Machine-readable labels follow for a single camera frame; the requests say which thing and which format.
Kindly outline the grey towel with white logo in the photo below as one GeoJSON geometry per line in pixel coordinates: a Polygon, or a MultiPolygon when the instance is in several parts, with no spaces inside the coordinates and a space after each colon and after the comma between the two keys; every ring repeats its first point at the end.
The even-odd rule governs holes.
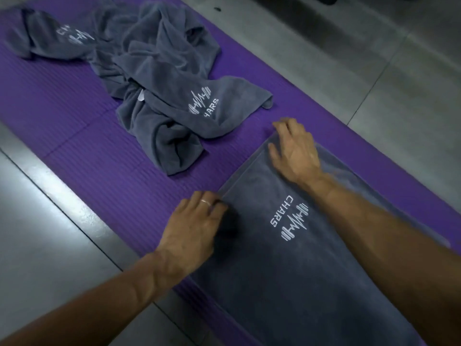
{"type": "Polygon", "coordinates": [[[258,109],[273,106],[273,94],[235,76],[124,75],[129,86],[117,115],[155,167],[171,176],[202,154],[202,139],[216,139],[239,127],[258,109]]]}
{"type": "Polygon", "coordinates": [[[61,24],[49,13],[22,7],[18,20],[5,35],[6,47],[22,59],[43,57],[87,61],[97,39],[73,25],[61,24]]]}
{"type": "Polygon", "coordinates": [[[221,50],[192,10],[165,1],[100,0],[86,20],[94,38],[88,63],[115,99],[140,85],[127,64],[134,55],[207,79],[221,50]]]}

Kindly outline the person's right hand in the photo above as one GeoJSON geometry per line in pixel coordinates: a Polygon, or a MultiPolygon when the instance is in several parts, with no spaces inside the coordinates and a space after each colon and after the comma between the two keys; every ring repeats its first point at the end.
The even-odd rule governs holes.
{"type": "Polygon", "coordinates": [[[279,137],[278,150],[285,155],[287,170],[277,170],[286,180],[306,188],[322,175],[318,152],[311,133],[296,119],[273,122],[279,137]]]}

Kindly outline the person's right forearm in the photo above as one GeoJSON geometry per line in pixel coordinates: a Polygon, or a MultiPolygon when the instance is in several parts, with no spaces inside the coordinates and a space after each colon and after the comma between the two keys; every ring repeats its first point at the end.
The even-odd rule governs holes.
{"type": "Polygon", "coordinates": [[[298,180],[428,346],[461,346],[461,256],[324,173],[298,180]]]}

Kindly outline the person's left hand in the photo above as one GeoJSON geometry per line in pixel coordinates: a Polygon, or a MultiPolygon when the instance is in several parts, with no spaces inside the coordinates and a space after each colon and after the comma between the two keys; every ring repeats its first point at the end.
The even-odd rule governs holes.
{"type": "Polygon", "coordinates": [[[170,285],[178,284],[211,256],[221,224],[210,219],[212,204],[221,200],[216,193],[195,191],[189,199],[189,216],[177,216],[176,209],[172,212],[154,252],[161,275],[170,285]]]}

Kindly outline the purple yoga mat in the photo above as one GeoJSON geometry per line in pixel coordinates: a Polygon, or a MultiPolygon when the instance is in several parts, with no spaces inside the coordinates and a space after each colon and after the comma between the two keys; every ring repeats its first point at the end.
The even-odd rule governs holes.
{"type": "Polygon", "coordinates": [[[16,57],[3,37],[18,11],[0,13],[0,121],[127,246],[154,246],[181,198],[217,190],[291,116],[461,253],[461,0],[183,1],[221,46],[213,76],[244,77],[274,106],[172,178],[87,64],[16,57]]]}

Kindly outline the person's left forearm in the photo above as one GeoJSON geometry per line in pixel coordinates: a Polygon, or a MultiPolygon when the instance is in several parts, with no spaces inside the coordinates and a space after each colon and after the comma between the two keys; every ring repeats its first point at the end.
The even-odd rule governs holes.
{"type": "Polygon", "coordinates": [[[0,346],[108,346],[155,299],[199,266],[198,261],[157,250],[9,335],[0,346]]]}

